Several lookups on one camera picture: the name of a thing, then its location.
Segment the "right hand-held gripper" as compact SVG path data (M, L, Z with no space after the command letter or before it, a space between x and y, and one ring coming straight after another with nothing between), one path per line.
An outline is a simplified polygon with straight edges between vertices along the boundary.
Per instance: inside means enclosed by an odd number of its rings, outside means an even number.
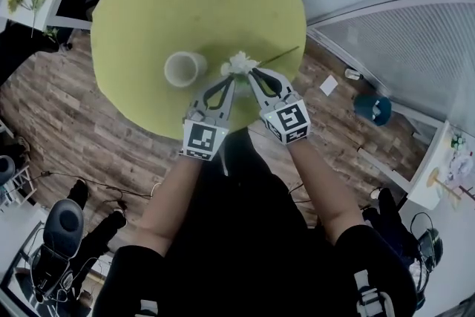
M253 68L247 76L252 92L261 107L265 127L284 145L306 138L310 120L302 98L294 94L275 103L277 95L292 92L290 81L271 69Z

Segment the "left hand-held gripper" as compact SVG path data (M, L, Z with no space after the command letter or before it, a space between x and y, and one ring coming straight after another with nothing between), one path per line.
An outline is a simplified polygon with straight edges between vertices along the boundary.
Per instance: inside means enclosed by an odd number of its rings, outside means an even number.
M183 121L181 155L204 161L214 158L229 129L218 125L214 119L201 111L212 111L216 120L227 120L232 109L235 86L235 78L228 75L219 77L198 91L191 102L191 106L196 109L191 109ZM219 95L218 103L210 106L209 100L216 94Z

